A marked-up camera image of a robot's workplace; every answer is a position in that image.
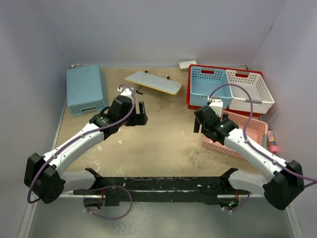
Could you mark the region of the small blue perforated basket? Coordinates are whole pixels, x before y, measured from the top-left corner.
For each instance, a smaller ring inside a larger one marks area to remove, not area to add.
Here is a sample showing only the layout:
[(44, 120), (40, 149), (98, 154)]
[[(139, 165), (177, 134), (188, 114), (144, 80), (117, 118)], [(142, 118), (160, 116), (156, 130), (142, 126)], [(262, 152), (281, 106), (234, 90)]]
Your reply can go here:
[(189, 108), (204, 106), (208, 103), (208, 96), (221, 99), (226, 109), (232, 100), (231, 88), (227, 85), (229, 80), (223, 68), (192, 64), (188, 71), (188, 85), (186, 102)]

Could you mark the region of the large pink basket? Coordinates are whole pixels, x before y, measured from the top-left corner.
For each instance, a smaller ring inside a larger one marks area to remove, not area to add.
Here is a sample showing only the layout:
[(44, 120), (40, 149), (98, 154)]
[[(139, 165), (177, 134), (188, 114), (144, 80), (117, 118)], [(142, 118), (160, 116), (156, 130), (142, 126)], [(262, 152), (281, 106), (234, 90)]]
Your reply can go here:
[[(247, 120), (249, 119), (249, 117), (247, 116), (239, 115), (225, 110), (222, 111), (222, 114), (228, 114), (228, 118), (234, 123), (238, 124), (241, 129), (244, 128)], [(267, 131), (267, 123), (257, 119), (251, 119), (250, 123), (247, 126), (246, 134), (266, 149)], [(221, 145), (219, 142), (212, 142), (205, 136), (203, 138), (203, 147), (244, 160), (244, 157), (241, 156), (239, 153), (224, 145)]]

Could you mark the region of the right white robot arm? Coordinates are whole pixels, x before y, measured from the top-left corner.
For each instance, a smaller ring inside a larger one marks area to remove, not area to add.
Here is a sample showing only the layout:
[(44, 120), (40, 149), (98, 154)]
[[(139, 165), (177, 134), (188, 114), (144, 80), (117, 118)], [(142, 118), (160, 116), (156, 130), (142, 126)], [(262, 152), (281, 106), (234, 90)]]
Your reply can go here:
[(297, 161), (288, 162), (267, 151), (227, 114), (219, 116), (210, 106), (195, 110), (194, 115), (195, 133), (234, 150), (262, 173), (256, 176), (239, 170), (233, 172), (220, 182), (224, 193), (245, 190), (263, 196), (274, 208), (284, 210), (304, 191), (303, 170)]

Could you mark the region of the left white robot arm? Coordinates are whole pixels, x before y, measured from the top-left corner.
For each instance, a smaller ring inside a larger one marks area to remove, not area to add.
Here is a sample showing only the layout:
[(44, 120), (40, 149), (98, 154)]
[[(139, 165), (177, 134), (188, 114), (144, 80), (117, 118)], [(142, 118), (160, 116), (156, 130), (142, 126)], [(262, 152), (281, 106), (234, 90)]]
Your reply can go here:
[(27, 160), (24, 177), (24, 184), (29, 188), (28, 203), (33, 203), (32, 193), (45, 204), (72, 190), (99, 193), (102, 182), (95, 172), (85, 169), (67, 173), (67, 168), (90, 148), (117, 133), (120, 127), (146, 125), (147, 120), (144, 102), (134, 103), (130, 96), (119, 95), (111, 106), (94, 115), (83, 129), (61, 146), (42, 156), (32, 154)]

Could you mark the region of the white perforated basket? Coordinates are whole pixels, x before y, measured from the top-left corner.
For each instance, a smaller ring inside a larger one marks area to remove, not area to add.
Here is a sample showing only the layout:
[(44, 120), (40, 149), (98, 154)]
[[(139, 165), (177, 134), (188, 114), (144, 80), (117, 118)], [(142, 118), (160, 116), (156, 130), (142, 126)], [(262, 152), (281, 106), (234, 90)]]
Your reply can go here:
[(249, 93), (247, 96), (242, 89), (232, 86), (232, 101), (228, 106), (230, 110), (249, 112), (253, 105), (253, 113), (263, 115), (275, 103), (262, 73), (227, 69), (226, 75), (229, 83), (239, 85)]

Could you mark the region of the large blue basket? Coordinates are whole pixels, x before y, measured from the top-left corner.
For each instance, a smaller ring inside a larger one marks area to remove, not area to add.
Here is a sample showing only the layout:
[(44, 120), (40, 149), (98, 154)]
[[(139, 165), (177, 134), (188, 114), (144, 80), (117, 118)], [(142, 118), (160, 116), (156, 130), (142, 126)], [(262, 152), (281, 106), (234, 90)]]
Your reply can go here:
[(106, 80), (97, 64), (67, 70), (66, 93), (67, 106), (74, 116), (108, 106)]

